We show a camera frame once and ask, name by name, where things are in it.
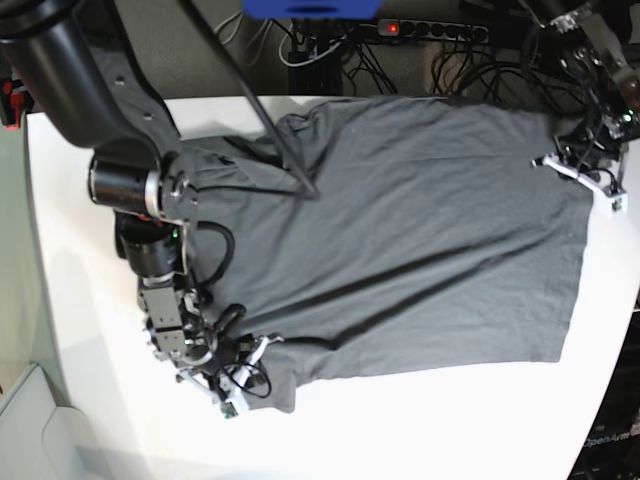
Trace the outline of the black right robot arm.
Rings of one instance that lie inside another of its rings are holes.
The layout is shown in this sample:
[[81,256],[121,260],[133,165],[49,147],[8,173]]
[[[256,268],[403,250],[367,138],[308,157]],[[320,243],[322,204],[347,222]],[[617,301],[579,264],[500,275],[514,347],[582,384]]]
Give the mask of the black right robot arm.
[[269,340],[235,335],[241,304],[206,315],[235,238],[198,218],[196,156],[141,71],[116,5],[5,1],[1,53],[62,136],[92,151],[88,194],[115,214],[156,355],[215,404],[242,406],[269,382]]

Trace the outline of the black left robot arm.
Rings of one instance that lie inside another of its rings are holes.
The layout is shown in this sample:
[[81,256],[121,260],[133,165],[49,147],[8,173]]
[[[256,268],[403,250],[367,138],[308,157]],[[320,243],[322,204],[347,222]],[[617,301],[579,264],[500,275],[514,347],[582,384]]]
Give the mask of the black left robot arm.
[[522,1],[522,8],[555,41],[562,73],[586,100],[572,131],[554,138],[559,174],[575,181],[609,177],[604,190],[622,192],[623,159],[639,138],[639,66],[625,47],[637,1]]

